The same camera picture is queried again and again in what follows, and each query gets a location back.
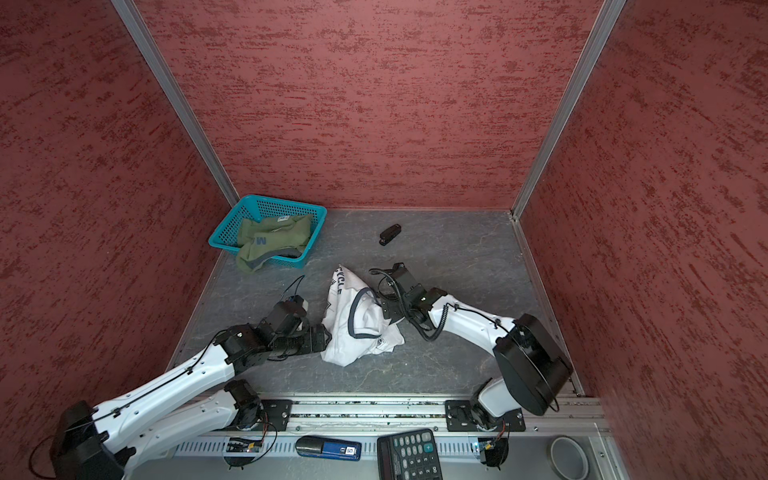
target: calculator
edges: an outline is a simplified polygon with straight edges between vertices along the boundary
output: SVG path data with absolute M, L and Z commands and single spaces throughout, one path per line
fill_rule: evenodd
M 442 480 L 437 443 L 430 429 L 379 437 L 381 480 Z

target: marble surface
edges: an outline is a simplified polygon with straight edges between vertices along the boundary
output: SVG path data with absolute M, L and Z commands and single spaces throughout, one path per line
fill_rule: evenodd
M 379 233 L 394 223 L 402 232 L 389 245 Z M 375 286 L 372 267 L 404 262 L 425 287 L 438 286 L 463 302 L 503 316 L 530 313 L 541 318 L 531 281 L 505 212 L 425 212 L 330 210 L 326 224 L 302 270 L 265 265 L 254 275 L 241 273 L 234 257 L 212 279 L 180 345 L 176 361 L 192 357 L 218 330 L 255 323 L 299 275 L 299 294 L 309 301 L 308 317 L 319 322 L 331 273 L 341 263 Z M 479 347 L 451 334 L 427 343 L 408 324 L 406 343 L 392 353 L 364 356 L 341 367 L 319 353 L 267 362 L 243 374 L 259 392 L 365 392 L 469 395 L 499 375 L 496 361 Z

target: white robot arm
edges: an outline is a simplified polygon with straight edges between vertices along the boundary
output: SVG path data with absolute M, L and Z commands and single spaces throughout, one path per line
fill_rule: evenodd
M 390 294 L 377 293 L 386 319 L 407 319 L 430 342 L 443 331 L 454 333 L 496 358 L 502 377 L 484 385 L 471 401 L 472 418 L 482 428 L 495 427 L 506 412 L 521 407 L 544 415 L 573 373 L 567 356 L 531 315 L 496 316 L 439 288 L 428 291 L 403 263 L 370 273 L 383 275 L 392 289 Z
M 85 401 L 62 413 L 51 446 L 58 480 L 120 480 L 158 452 L 227 426 L 263 422 L 258 395 L 244 380 L 178 409 L 201 392 L 267 359 L 322 352 L 329 334 L 306 321 L 298 296 L 275 305 L 257 325 L 235 325 L 175 369 L 91 408 Z
M 381 294 L 384 317 L 407 319 L 427 341 L 443 332 L 458 335 L 496 358 L 502 377 L 485 384 L 471 403 L 474 422 L 496 427 L 502 416 L 524 408 L 543 415 L 573 372 L 564 353 L 533 317 L 495 316 L 429 291 L 402 263 L 383 274 L 393 294 Z M 230 381 L 211 397 L 179 408 L 216 385 L 267 359 L 322 352 L 329 341 L 323 325 L 306 321 L 298 296 L 275 305 L 257 325 L 235 325 L 217 333 L 205 349 L 141 387 L 91 408 L 80 401 L 61 415 L 51 461 L 59 480 L 120 480 L 158 452 L 194 436 L 228 426 L 262 422 L 258 395 L 244 380 Z

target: plastic basket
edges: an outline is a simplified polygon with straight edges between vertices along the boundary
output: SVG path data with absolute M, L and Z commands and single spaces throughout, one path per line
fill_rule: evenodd
M 279 265 L 292 266 L 294 268 L 304 268 L 306 256 L 312 249 L 312 245 L 317 240 L 320 228 L 326 221 L 328 210 L 325 207 L 312 204 L 302 204 L 291 200 L 281 200 L 279 198 L 262 197 L 260 195 L 248 195 L 237 202 L 224 220 L 214 230 L 214 234 L 208 239 L 208 244 L 212 247 L 226 250 L 233 255 L 237 255 L 240 248 L 237 246 L 237 232 L 240 230 L 240 222 L 243 218 L 250 218 L 260 222 L 264 217 L 282 217 L 283 215 L 312 215 L 312 226 L 310 231 L 310 241 L 304 249 L 304 253 L 299 258 L 288 258 L 275 256 L 267 260 L 267 263 L 277 263 Z

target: red textured wall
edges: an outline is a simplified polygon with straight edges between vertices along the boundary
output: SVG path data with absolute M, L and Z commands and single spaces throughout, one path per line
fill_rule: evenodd
M 137 0 L 240 194 L 509 208 L 602 0 Z
M 627 3 L 523 227 L 632 478 L 768 478 L 768 5 Z
M 163 372 L 227 204 L 108 0 L 6 2 L 0 84 L 0 478 L 18 479 L 63 408 Z

